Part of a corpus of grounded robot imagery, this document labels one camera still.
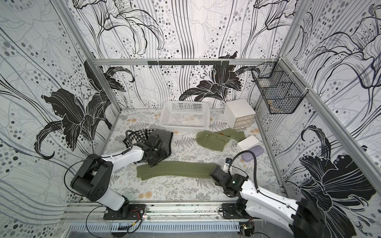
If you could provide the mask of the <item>green knitted scarf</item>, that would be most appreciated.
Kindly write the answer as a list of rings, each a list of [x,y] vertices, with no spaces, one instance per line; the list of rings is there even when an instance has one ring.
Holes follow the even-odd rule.
[[[229,128],[217,132],[199,132],[196,135],[196,142],[204,148],[222,152],[225,145],[230,140],[233,139],[237,142],[241,142],[245,138],[244,132]],[[217,167],[218,166],[214,163],[164,161],[154,167],[151,167],[150,165],[138,166],[137,177],[141,180],[148,180],[160,176],[207,179],[210,177],[210,173],[212,173]]]

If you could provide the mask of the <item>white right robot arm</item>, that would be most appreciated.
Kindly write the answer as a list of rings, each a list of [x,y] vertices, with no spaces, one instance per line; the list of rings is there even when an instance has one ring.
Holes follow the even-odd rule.
[[[225,219],[259,218],[268,221],[295,238],[322,238],[325,218],[314,204],[302,198],[294,200],[261,188],[240,174],[230,174],[228,166],[216,167],[210,173],[223,193],[237,198],[222,205]]]

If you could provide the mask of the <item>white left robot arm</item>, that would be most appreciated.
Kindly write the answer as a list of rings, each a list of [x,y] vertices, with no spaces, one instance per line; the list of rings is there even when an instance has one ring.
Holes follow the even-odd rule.
[[[126,217],[129,213],[127,198],[110,187],[112,174],[129,164],[146,162],[149,167],[156,166],[166,157],[161,147],[162,140],[157,135],[147,139],[139,138],[134,143],[127,135],[124,140],[127,149],[110,155],[89,155],[70,182],[70,187],[88,200],[100,203],[109,210]]]

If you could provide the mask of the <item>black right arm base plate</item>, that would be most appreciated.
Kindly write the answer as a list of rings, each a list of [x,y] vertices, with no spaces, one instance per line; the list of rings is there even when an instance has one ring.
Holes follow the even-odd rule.
[[[218,211],[222,213],[223,218],[226,220],[250,218],[246,213],[238,211],[235,207],[235,203],[222,203]]]

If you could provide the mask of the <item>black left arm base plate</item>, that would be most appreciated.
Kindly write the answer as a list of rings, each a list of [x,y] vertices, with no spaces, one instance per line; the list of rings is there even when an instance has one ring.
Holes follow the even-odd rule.
[[[106,208],[104,220],[141,220],[146,209],[145,204],[125,204],[118,211]]]

